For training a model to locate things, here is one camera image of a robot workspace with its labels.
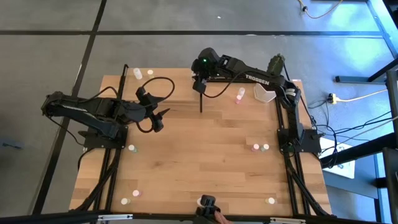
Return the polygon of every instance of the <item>concrete floor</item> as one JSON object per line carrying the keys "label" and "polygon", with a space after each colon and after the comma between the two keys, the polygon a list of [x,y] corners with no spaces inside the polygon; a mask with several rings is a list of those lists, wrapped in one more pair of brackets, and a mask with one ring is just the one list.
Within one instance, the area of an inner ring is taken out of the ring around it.
{"label": "concrete floor", "polygon": [[[335,3],[304,2],[312,14],[321,14]],[[100,0],[3,0],[0,1],[0,29],[90,30],[99,5]],[[107,3],[99,29],[375,31],[377,26],[366,4],[360,2],[345,2],[330,16],[312,20],[300,13],[295,1],[138,0],[133,4],[117,0]],[[57,130],[41,115],[40,106],[45,95],[55,90],[70,93],[87,41],[87,36],[0,36],[0,138],[24,144],[20,151],[0,148],[0,217],[29,213]],[[262,69],[266,69],[272,56],[282,53],[287,59],[290,77],[303,80],[309,103],[323,99],[328,93],[354,98],[385,88],[336,84],[333,77],[366,77],[393,59],[385,41],[378,37],[97,36],[79,96],[94,95],[102,76],[120,75],[124,63],[131,67],[190,67],[205,47],[213,47],[219,54],[240,58]],[[339,103],[329,109],[330,126],[335,129],[362,124],[390,110],[387,93]],[[325,123],[324,108],[310,112],[319,124]],[[70,125],[73,133],[81,129],[76,123]],[[387,125],[361,138],[374,139],[391,131],[392,126]],[[67,211],[80,154],[81,147],[67,135],[45,213]],[[362,204],[373,203],[373,200],[357,195],[342,197],[350,193],[338,189],[328,188],[328,192],[334,214],[374,220],[371,212],[359,212],[355,207],[338,210],[338,203],[343,199],[351,198],[352,202]]]}

